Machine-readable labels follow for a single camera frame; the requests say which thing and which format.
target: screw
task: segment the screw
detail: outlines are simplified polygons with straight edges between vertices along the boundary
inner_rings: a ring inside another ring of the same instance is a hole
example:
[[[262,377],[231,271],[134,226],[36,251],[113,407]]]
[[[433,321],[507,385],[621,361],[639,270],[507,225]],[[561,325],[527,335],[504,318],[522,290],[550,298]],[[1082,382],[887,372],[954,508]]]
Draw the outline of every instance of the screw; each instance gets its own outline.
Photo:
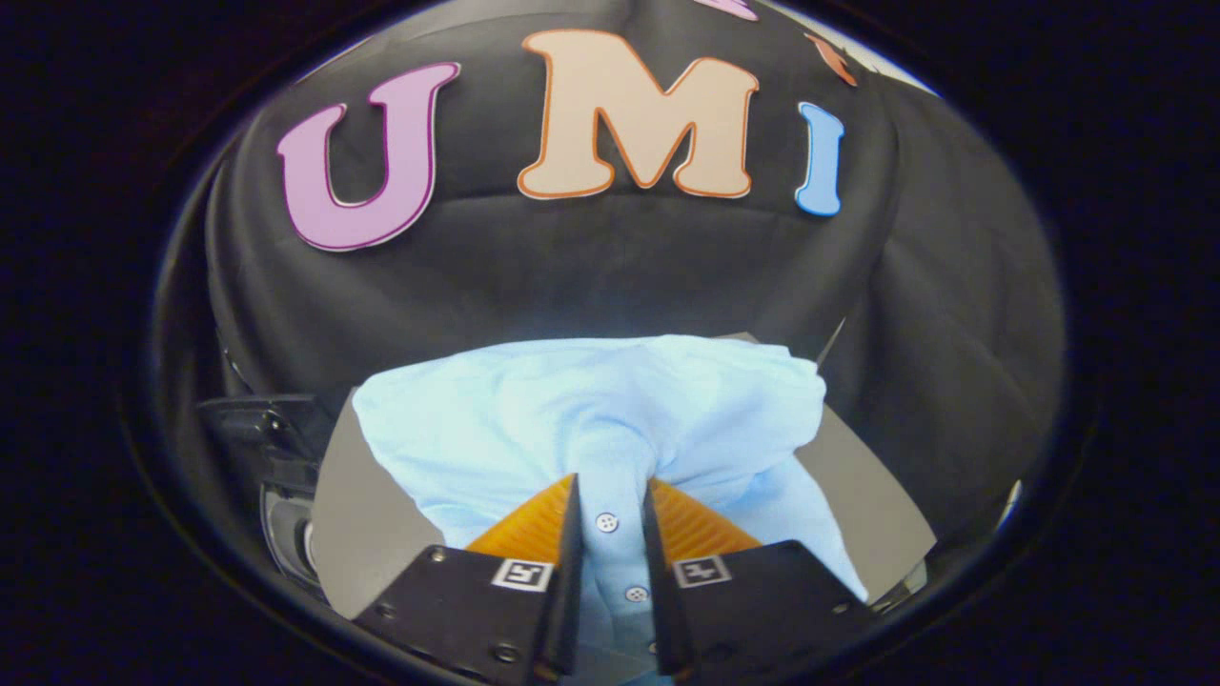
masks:
[[[500,643],[492,648],[492,657],[505,664],[512,664],[521,659],[521,653],[508,643]]]

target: light blue shirt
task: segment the light blue shirt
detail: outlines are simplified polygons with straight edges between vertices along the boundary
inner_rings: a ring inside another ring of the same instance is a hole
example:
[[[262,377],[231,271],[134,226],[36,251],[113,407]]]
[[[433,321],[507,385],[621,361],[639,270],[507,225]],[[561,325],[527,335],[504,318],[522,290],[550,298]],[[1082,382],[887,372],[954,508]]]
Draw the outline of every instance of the light blue shirt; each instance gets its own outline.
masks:
[[[649,477],[762,543],[800,541],[867,596],[794,457],[817,431],[825,393],[816,365],[787,348],[661,336],[494,345],[378,374],[353,404],[373,457],[455,548],[578,474],[581,652],[565,684],[645,686],[669,682],[649,674]]]

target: black bracket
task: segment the black bracket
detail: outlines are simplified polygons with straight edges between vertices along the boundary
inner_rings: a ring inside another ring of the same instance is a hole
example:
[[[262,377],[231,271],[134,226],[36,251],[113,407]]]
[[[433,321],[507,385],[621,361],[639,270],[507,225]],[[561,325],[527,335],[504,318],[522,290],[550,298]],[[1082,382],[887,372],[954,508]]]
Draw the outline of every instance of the black bracket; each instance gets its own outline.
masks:
[[[560,564],[433,546],[356,625],[455,674],[497,686],[555,682],[575,668],[581,601],[580,485],[572,482]]]
[[[659,671],[698,686],[761,686],[808,674],[876,615],[797,541],[665,563],[644,503]]]

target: shirt button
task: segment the shirt button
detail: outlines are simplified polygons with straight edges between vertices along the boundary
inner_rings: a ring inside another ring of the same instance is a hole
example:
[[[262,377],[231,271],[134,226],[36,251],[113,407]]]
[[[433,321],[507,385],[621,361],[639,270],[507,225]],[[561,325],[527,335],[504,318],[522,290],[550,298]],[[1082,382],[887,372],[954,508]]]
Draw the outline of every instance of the shirt button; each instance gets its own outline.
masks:
[[[603,533],[610,533],[615,529],[619,529],[619,518],[610,513],[601,513],[597,519],[598,531]]]

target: pink letter u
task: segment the pink letter u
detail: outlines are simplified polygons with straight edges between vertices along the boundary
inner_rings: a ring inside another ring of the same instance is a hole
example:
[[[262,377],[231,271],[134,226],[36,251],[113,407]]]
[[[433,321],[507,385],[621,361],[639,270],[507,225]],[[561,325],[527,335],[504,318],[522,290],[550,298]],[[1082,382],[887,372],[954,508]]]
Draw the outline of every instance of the pink letter u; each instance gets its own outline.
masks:
[[[331,189],[328,139],[345,105],[327,107],[284,135],[277,151],[284,159],[288,216],[306,243],[322,250],[356,250],[384,243],[420,218],[436,182],[437,90],[460,71],[455,62],[429,65],[368,94],[370,103],[386,107],[386,183],[364,203],[343,203]]]

